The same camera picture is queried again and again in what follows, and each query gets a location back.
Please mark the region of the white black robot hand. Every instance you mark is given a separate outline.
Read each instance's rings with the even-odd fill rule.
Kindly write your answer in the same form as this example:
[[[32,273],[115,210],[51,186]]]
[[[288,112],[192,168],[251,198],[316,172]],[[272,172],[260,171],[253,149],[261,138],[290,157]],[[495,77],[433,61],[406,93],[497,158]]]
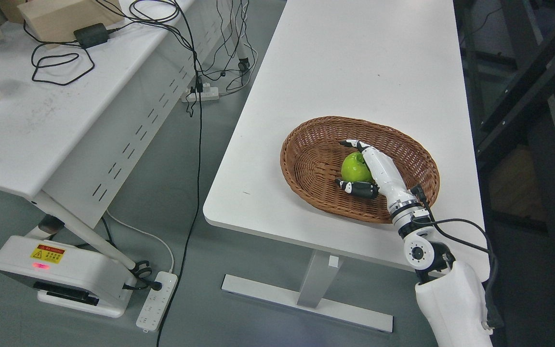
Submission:
[[[344,147],[354,147],[362,154],[364,163],[370,170],[374,184],[363,181],[345,181],[335,179],[341,190],[349,195],[360,198],[374,199],[378,195],[385,196],[387,210],[394,213],[405,206],[418,206],[418,200],[405,186],[394,161],[372,145],[359,140],[343,140]]]

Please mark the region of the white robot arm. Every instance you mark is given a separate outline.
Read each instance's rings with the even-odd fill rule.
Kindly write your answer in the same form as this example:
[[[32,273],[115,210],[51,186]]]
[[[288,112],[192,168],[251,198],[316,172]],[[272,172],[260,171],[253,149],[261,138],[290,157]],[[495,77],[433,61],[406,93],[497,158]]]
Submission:
[[[419,277],[415,286],[420,310],[440,347],[490,347],[484,286],[475,270],[456,260],[449,247],[430,240],[437,224],[429,211],[402,184],[380,189],[404,242],[404,255]]]

